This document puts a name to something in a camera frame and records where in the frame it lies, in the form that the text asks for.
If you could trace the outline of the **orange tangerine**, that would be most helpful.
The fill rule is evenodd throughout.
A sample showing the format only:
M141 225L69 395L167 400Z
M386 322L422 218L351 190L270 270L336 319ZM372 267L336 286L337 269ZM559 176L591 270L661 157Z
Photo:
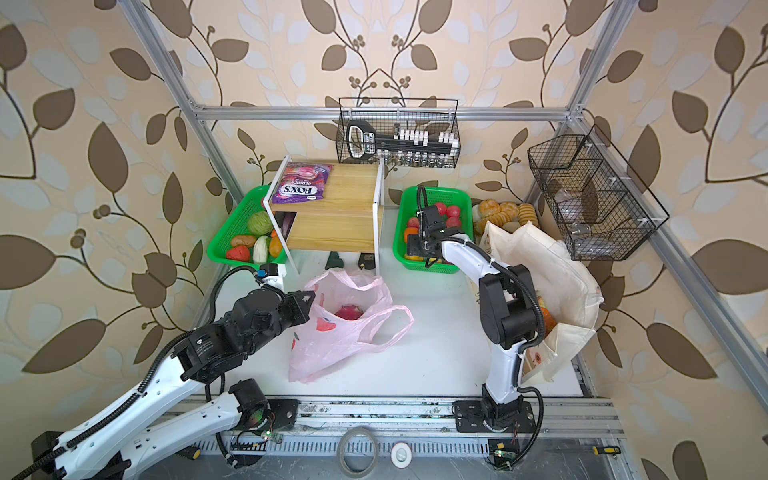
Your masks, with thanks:
M407 227L404 230L404 234L403 234L404 242L408 243L409 238L412 235L418 236L418 234L419 234L419 229L417 227Z

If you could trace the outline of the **green fruit basket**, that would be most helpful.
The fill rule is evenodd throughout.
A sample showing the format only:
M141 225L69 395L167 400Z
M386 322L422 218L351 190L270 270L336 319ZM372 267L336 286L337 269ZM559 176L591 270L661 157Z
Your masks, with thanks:
M438 260L436 263L426 268L426 260L423 254L411 254L408 250L408 237L417 234L418 224L418 201L417 186L406 189L400 198L398 218L396 222L393 254L395 258L408 270L427 271L431 273L454 274L459 271L456 266ZM460 230L465 233L470 240L475 239L473 232L472 202L467 193L453 188L430 187L425 186L427 194L427 204L433 205L442 203L446 210L457 210L457 219L461 222Z

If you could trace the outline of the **pink plastic grocery bag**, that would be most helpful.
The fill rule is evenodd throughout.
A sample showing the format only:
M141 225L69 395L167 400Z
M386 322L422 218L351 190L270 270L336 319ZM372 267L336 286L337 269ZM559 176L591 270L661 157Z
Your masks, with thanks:
M331 269L305 284L315 293L309 320L294 330L288 364L290 382L311 383L361 354L382 353L397 344L413 327L415 319L405 305L394 303L384 279L369 272ZM335 313L343 305L356 305L364 314L355 321L343 320ZM405 324L385 341L374 337L397 314Z

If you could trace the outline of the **pink dragon fruit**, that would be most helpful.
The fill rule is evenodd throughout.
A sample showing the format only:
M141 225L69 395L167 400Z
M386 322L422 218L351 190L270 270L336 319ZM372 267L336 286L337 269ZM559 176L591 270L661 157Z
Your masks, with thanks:
M343 305L335 315L343 320L355 321L361 318L364 311L356 305Z

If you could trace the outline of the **orange Fox's candy bag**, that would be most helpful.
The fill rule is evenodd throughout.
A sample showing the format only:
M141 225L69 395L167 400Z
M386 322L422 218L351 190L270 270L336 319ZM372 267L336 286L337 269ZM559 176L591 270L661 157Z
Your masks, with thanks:
M548 336L557 326L558 322L555 319L555 317L552 315L552 313L549 311L548 305L542 297L538 298L538 304L542 313L542 318L544 320L545 335Z

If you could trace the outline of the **cream canvas tote bag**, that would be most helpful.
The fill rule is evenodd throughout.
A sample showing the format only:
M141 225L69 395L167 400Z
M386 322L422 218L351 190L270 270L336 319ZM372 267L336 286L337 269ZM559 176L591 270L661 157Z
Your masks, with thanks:
M596 333L604 300L597 280L584 264L570 258L562 241L531 223L512 233L491 224L481 237L481 247L494 259L521 264L531 273L536 295L555 324L541 344L525 353L522 384L552 382Z

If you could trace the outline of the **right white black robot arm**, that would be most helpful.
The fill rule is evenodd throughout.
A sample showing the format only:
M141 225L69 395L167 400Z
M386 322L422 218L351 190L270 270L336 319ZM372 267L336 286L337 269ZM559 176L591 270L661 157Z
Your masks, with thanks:
M478 287L480 323L494 345L490 370L482 386L480 412L491 431L503 432L527 414L523 387L524 354L545 338L546 325L532 275L524 265L494 259L458 227L449 227L427 189L416 190L418 232L406 237L407 254L429 269L440 261L457 267Z

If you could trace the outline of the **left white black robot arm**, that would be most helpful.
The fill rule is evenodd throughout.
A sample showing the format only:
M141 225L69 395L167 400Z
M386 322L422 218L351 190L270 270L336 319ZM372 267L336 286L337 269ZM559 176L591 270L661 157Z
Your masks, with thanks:
M279 337L305 324L313 291L285 293L246 267L257 286L197 328L172 339L157 354L144 378L104 410L77 427L48 431L32 444L33 463L18 473L47 479L132 479L208 436L231 429L271 427L276 414L258 383L223 386L216 397L171 420L160 418L191 394L224 381L227 372Z

